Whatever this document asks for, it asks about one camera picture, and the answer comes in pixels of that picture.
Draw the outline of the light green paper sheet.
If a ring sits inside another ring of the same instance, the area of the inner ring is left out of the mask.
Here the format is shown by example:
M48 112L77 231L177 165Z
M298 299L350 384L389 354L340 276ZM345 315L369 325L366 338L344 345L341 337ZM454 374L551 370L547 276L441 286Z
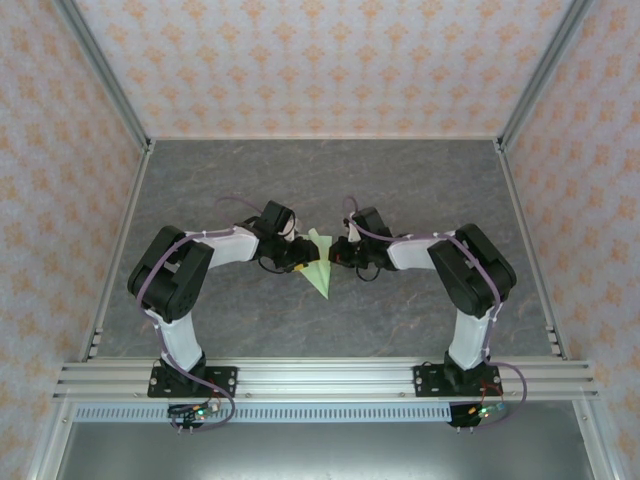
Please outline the light green paper sheet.
M330 235L321 235L315 228L312 228L308 231L305 239L311 240L318 248L319 259L302 268L300 273L325 299L329 299L331 277L329 249L332 245L332 237Z

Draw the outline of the grey metal panel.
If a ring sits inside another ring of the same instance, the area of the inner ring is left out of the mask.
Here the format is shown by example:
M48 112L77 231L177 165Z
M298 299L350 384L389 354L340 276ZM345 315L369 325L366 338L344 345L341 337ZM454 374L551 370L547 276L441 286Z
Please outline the grey metal panel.
M442 424L73 427L57 480L593 480L579 432L534 421L457 434Z

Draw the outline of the aluminium mounting rail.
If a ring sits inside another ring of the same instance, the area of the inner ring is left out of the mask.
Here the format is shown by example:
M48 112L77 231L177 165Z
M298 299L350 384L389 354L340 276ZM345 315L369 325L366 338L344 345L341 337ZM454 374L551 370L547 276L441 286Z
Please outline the aluminium mounting rail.
M529 400L596 399L599 388L588 363L555 357L526 357L508 363L523 373ZM240 402L416 402L411 357L373 359L230 359L216 365L239 369ZM67 363L54 389L56 398L144 400L151 385L151 359L93 359Z

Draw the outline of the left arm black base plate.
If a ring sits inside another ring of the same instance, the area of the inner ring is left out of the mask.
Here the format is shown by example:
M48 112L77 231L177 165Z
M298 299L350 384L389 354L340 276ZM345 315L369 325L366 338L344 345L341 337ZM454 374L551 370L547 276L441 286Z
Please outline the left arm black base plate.
M229 366L200 366L191 371L193 376L224 389L231 397L235 396L238 373L237 367ZM200 398L208 397L211 393L210 387L191 380L168 365L156 366L151 370L147 389L150 398Z

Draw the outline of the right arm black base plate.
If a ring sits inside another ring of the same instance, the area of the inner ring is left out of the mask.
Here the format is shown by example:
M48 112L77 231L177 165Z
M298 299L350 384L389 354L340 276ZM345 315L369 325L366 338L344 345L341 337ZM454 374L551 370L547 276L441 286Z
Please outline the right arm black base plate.
M424 364L413 367L417 397L497 397L503 394L499 369L480 364L461 370L455 364Z

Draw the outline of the aluminium side rail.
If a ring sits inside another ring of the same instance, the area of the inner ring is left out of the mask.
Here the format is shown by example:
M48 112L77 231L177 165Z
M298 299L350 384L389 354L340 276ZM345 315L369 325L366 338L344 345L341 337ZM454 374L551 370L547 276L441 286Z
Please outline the aluminium side rail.
M83 338L83 344L78 354L78 360L81 363L86 362L93 349L93 341L96 334L102 331L104 317L111 298L113 286L117 276L119 264L122 258L130 225L134 216L136 204L144 181L144 176L150 157L153 154L156 145L155 139L150 139L142 149L142 153L135 171L135 175L128 190L128 196L125 203L125 209L119 222L117 237L114 243L113 251L106 271L106 276L102 285L101 294L92 319L89 321L88 330Z
M509 191L511 203L514 208L519 230L522 235L524 246L527 252L528 262L531 267L532 275L536 284L536 289L541 301L542 310L544 312L546 321L547 336L551 344L552 352L556 357L559 357L563 361L567 361L570 359L570 355L567 353L564 345L563 334L558 325L554 307L551 302L551 297L549 295L540 263L538 261L538 257L534 248L534 242L528 228L528 224L525 218L525 212L518 195L514 175L508 162L506 150L500 142L500 138L494 139L493 144L499 159L502 173L504 175L507 189Z

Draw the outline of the aluminium corner post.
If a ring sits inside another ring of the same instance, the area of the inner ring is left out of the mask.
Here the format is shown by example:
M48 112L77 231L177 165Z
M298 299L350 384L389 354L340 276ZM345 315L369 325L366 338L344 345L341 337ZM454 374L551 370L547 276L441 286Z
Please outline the aluminium corner post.
M126 130L140 149L145 152L151 143L151 139L115 75L106 54L84 18L77 1L51 1L77 40L84 57L89 62L107 96L124 122Z
M533 111L546 83L582 25L593 2L594 0L571 0L566 14L509 116L502 134L496 138L495 145L498 153L506 153L516 141L519 131Z

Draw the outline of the aluminium frame leg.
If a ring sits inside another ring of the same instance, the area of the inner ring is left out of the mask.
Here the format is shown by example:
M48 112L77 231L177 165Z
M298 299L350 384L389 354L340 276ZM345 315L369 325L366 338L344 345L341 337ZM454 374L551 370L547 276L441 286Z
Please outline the aluminium frame leg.
M601 445L601 436L596 425L594 413L587 400L574 400L574 412L583 439L594 480L609 480L609 471Z
M27 480L56 480L76 413L76 403L54 402L36 444Z

